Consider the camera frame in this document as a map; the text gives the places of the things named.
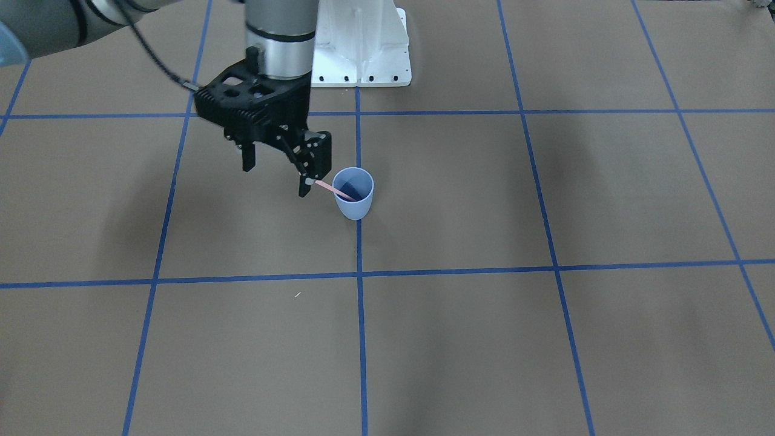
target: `black cable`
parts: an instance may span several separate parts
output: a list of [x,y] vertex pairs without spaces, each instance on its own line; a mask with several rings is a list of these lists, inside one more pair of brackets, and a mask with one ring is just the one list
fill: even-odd
[[137,37],[137,40],[140,42],[140,45],[143,46],[143,49],[145,49],[146,53],[148,53],[148,56],[150,56],[151,60],[156,64],[156,66],[159,69],[161,69],[167,75],[167,77],[170,78],[170,80],[177,83],[181,87],[187,89],[188,91],[196,92],[201,88],[201,86],[196,82],[192,80],[184,79],[181,76],[172,72],[172,70],[170,70],[169,68],[167,68],[167,65],[165,65],[164,62],[162,62],[159,59],[156,53],[153,52],[153,49],[150,48],[150,45],[148,45],[148,42],[143,37],[143,34],[140,33],[140,31],[137,29],[137,26],[135,26],[135,23],[132,21],[132,17],[129,16],[129,13],[124,8],[124,5],[121,4],[121,0],[113,0],[113,4],[115,4],[115,6],[119,8],[121,15],[129,24],[129,28],[132,29],[132,32]]

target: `light blue joint cap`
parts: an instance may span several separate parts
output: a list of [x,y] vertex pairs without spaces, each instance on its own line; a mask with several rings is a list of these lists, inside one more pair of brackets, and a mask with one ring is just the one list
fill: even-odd
[[26,64],[29,55],[22,41],[0,21],[0,67],[7,65]]

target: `grid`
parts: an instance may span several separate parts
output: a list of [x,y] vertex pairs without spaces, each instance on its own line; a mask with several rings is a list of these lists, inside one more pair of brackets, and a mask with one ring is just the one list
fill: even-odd
[[[62,282],[14,282],[14,283],[0,283],[0,289],[35,289],[35,288],[60,288],[60,287],[72,287],[72,286],[111,286],[111,285],[149,285],[150,291],[147,300],[146,312],[143,321],[143,329],[140,338],[139,348],[137,351],[135,370],[133,374],[133,380],[129,399],[126,408],[126,417],[123,427],[123,434],[126,436],[129,434],[130,425],[132,422],[133,408],[136,397],[137,386],[141,376],[141,369],[143,365],[143,353],[145,350],[146,339],[148,331],[150,329],[151,315],[153,312],[153,302],[156,295],[157,286],[161,284],[181,284],[181,283],[206,283],[206,282],[262,282],[262,281],[282,281],[282,280],[308,280],[308,279],[341,279],[350,278],[357,280],[357,304],[358,304],[358,320],[359,320],[359,334],[360,334],[360,383],[361,383],[361,423],[362,434],[365,436],[368,433],[368,407],[367,407],[367,365],[366,365],[366,320],[364,316],[364,297],[363,297],[363,278],[367,277],[388,277],[388,276],[406,276],[406,275],[472,275],[472,274],[502,274],[502,273],[528,273],[528,272],[553,272],[557,291],[559,293],[560,302],[562,305],[563,316],[567,329],[568,341],[570,343],[570,349],[573,356],[573,363],[576,370],[578,389],[583,402],[584,413],[587,421],[587,429],[591,436],[595,435],[593,414],[587,399],[586,388],[584,385],[584,374],[582,370],[582,362],[579,359],[577,352],[576,341],[574,338],[573,323],[571,320],[570,311],[568,310],[565,292],[563,288],[562,272],[570,271],[591,271],[591,270],[612,270],[612,269],[647,269],[647,268],[705,268],[715,266],[737,266],[740,270],[746,287],[749,291],[751,300],[756,307],[756,311],[759,314],[761,324],[766,331],[767,337],[770,340],[770,345],[775,351],[775,337],[773,336],[770,324],[762,310],[762,307],[757,297],[756,290],[754,289],[746,266],[748,265],[775,265],[775,258],[742,258],[735,240],[732,237],[732,233],[727,224],[726,218],[722,211],[722,207],[716,198],[715,191],[711,185],[710,179],[704,169],[701,156],[698,153],[697,148],[694,145],[691,132],[684,119],[686,113],[775,113],[775,108],[768,109],[688,109],[680,107],[673,88],[670,85],[667,74],[663,68],[660,57],[656,52],[656,48],[652,42],[652,38],[649,35],[649,30],[641,15],[636,0],[630,0],[632,8],[637,15],[639,25],[643,31],[643,35],[646,38],[646,42],[649,45],[651,54],[653,55],[654,62],[659,69],[661,77],[664,81],[666,90],[670,96],[670,100],[673,104],[672,109],[544,109],[534,110],[525,109],[522,102],[522,93],[520,90],[520,84],[518,79],[518,66],[515,64],[515,60],[512,56],[511,44],[509,42],[508,30],[504,18],[504,12],[501,4],[501,0],[496,0],[498,6],[499,19],[501,24],[501,30],[503,33],[503,41],[505,44],[505,54],[508,56],[508,64],[511,68],[511,78],[513,80],[514,92],[516,95],[518,109],[515,110],[437,110],[437,111],[363,111],[361,110],[361,95],[360,90],[356,88],[355,95],[355,110],[342,111],[342,112],[310,112],[310,116],[348,116],[355,119],[356,128],[356,165],[361,166],[361,120],[364,116],[420,116],[420,115],[439,115],[439,116],[456,116],[456,115],[519,115],[522,121],[522,130],[525,136],[525,142],[528,148],[528,154],[530,159],[530,166],[532,169],[532,176],[536,186],[536,195],[539,200],[539,206],[541,209],[541,216],[543,221],[544,230],[546,233],[546,243],[549,248],[549,254],[551,257],[551,265],[544,266],[532,266],[532,267],[520,267],[515,266],[512,268],[451,268],[451,269],[427,269],[427,270],[396,270],[396,271],[364,271],[363,269],[363,224],[359,220],[356,223],[356,271],[352,272],[330,272],[330,273],[315,273],[315,274],[281,274],[281,275],[237,275],[237,276],[209,276],[209,277],[177,277],[177,278],[160,278],[160,268],[164,256],[164,246],[167,239],[167,228],[170,221],[170,216],[174,204],[175,189],[177,184],[177,173],[180,169],[181,156],[184,151],[184,143],[186,140],[186,134],[188,131],[188,124],[191,118],[197,117],[192,112],[193,97],[190,96],[184,112],[159,112],[159,113],[99,113],[99,114],[44,114],[44,115],[25,115],[16,114],[13,112],[14,105],[19,96],[19,93],[24,85],[25,77],[29,71],[30,63],[24,67],[19,80],[16,84],[13,97],[10,103],[2,115],[2,123],[0,123],[0,136],[3,134],[5,127],[9,120],[12,119],[101,119],[101,118],[181,118],[183,119],[183,127],[180,135],[180,142],[177,149],[177,156],[174,165],[174,171],[172,174],[172,181],[169,188],[169,195],[167,198],[167,206],[164,214],[164,224],[162,226],[161,235],[159,239],[156,262],[153,270],[153,276],[148,279],[129,279],[129,280],[86,280],[86,281],[62,281]],[[205,42],[207,40],[207,29],[212,10],[212,0],[208,0],[207,9],[205,13],[205,19],[202,25],[201,36],[198,46],[198,54],[192,78],[197,80],[200,64],[202,61],[202,54],[205,48]],[[647,262],[647,263],[613,263],[613,264],[597,264],[597,265],[562,265],[557,261],[556,251],[554,247],[552,230],[550,226],[550,217],[546,211],[546,205],[544,203],[543,192],[541,188],[541,180],[539,177],[539,170],[536,165],[536,158],[532,148],[532,141],[530,137],[529,124],[527,115],[549,115],[549,114],[584,114],[584,113],[597,113],[597,114],[612,114],[612,113],[672,113],[675,114],[681,124],[683,132],[686,137],[688,146],[690,147],[692,154],[694,155],[697,168],[701,173],[704,185],[708,191],[708,195],[714,205],[715,211],[718,215],[718,219],[724,229],[726,238],[728,240],[729,247],[732,249],[733,259],[722,261],[677,261],[677,262]]]

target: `white mounting plate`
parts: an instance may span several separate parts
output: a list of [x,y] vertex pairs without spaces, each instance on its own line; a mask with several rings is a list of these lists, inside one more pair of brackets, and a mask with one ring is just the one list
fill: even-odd
[[[396,12],[403,25],[403,31],[406,32],[406,11],[396,8]],[[355,13],[349,18],[352,21],[360,21],[360,15],[360,13]],[[374,33],[356,36],[361,40],[353,41],[352,37],[346,38],[344,36],[346,40],[353,41],[355,44],[350,47],[336,47],[330,43],[332,36],[326,35],[326,32],[346,33],[351,29],[347,29],[346,26],[331,29],[331,26],[327,26],[327,22],[322,22],[320,19],[318,23],[318,34],[322,33],[321,36],[327,41],[315,44],[315,57],[312,62],[313,88],[398,87],[407,86],[412,82],[412,66],[409,62],[409,44],[406,36],[404,38],[407,43],[381,44],[374,53],[363,54],[361,55],[363,59],[358,61],[358,54],[365,51],[363,47],[374,45],[373,43],[369,44],[370,41],[366,41],[367,38],[373,38],[371,42],[390,38],[383,38]],[[380,26],[361,26],[359,22],[352,24],[355,25],[355,28],[360,29],[380,28]]]

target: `mounting hole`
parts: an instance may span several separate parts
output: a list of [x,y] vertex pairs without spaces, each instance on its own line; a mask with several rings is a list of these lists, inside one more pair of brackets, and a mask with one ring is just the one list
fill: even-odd
[[234,76],[230,76],[225,81],[223,81],[223,84],[224,85],[228,85],[228,86],[237,86],[237,85],[241,84],[242,82],[244,82],[243,79],[236,78]]

